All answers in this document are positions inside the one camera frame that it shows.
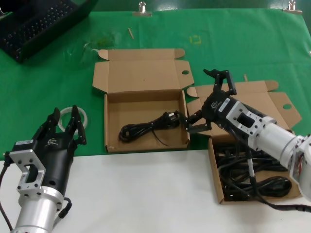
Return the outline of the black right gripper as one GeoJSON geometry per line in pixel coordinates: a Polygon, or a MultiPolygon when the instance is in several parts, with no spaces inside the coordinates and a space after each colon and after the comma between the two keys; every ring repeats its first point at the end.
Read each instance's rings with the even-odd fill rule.
{"type": "Polygon", "coordinates": [[[224,114],[219,113],[219,108],[227,98],[232,95],[237,95],[235,82],[231,78],[231,74],[228,70],[203,69],[203,72],[215,79],[213,92],[205,100],[201,110],[198,110],[189,117],[181,114],[181,125],[183,125],[185,130],[189,133],[210,131],[212,129],[212,122],[218,126],[229,126],[230,123],[225,119],[224,114]],[[224,80],[227,81],[228,85],[228,91],[226,92],[222,91],[224,80]],[[194,125],[201,119],[205,119],[205,123],[194,125]]]}

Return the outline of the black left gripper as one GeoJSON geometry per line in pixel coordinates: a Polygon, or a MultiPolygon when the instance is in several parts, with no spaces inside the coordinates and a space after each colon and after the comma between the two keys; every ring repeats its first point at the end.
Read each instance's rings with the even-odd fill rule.
{"type": "Polygon", "coordinates": [[[85,128],[76,105],[73,105],[71,119],[65,132],[55,133],[60,119],[60,110],[55,108],[41,125],[41,133],[36,133],[33,139],[37,141],[35,153],[46,169],[43,186],[51,187],[61,194],[66,193],[70,168],[73,163],[74,143],[86,145],[85,128]]]}

